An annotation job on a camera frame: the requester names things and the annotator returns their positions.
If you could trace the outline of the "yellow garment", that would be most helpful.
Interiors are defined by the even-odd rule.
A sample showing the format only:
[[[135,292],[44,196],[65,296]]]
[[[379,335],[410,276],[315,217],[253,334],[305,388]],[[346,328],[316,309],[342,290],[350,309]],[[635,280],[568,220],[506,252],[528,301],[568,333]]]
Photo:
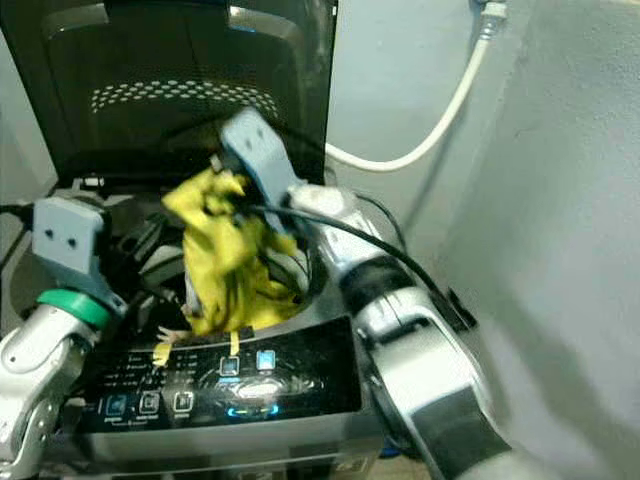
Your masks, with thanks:
[[[297,239],[264,219],[236,218],[236,201],[246,196],[248,183],[244,175],[206,169],[163,197],[166,210],[184,224],[183,264],[198,301],[187,308],[186,320],[197,337],[268,328],[303,308],[300,294],[271,279],[261,260],[264,252],[300,252]]]

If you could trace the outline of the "grey top-load washing machine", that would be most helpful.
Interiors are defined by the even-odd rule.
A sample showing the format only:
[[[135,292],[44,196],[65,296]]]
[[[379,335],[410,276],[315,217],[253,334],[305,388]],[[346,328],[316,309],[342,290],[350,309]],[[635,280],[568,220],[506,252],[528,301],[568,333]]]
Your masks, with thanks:
[[[28,221],[35,212],[32,204],[13,204],[10,214],[20,216],[29,232]],[[285,207],[276,210],[296,220],[300,252],[293,255],[264,252],[261,260],[268,266],[270,278],[288,285],[300,294],[302,310],[323,291],[320,278],[323,266],[319,260],[319,237],[306,230],[310,215]],[[177,229],[180,250],[175,261],[186,282],[189,306],[197,307],[183,264],[182,236],[184,224],[178,216],[165,210],[156,220],[159,232]],[[155,339],[147,346],[140,342],[140,329],[129,325],[134,301],[148,293],[145,282],[146,259],[151,248],[136,252],[140,262],[141,284],[134,293],[123,293],[124,314],[110,321],[84,361],[70,396],[61,404],[52,435],[58,430],[61,412],[73,399],[90,404],[90,428],[108,430],[148,428],[202,428],[224,422],[265,421],[284,415],[316,411],[316,398],[338,390],[343,401],[355,401],[355,361],[332,360],[326,369],[329,381],[320,378],[315,358],[317,349],[308,347],[302,356],[285,358],[282,344],[294,332],[291,320],[268,328],[244,326],[239,333],[239,353],[228,355],[227,333],[195,335],[184,328],[175,335],[156,330]],[[168,366],[152,365],[152,351],[159,343],[172,343]]]

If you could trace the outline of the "dark transparent washer lid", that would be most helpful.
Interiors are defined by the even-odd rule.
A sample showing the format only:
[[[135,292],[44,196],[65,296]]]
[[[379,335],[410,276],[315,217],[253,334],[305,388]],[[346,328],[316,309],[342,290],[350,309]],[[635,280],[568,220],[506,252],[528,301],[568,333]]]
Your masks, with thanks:
[[[0,27],[68,186],[173,186],[244,109],[325,179],[340,0],[0,0]]]

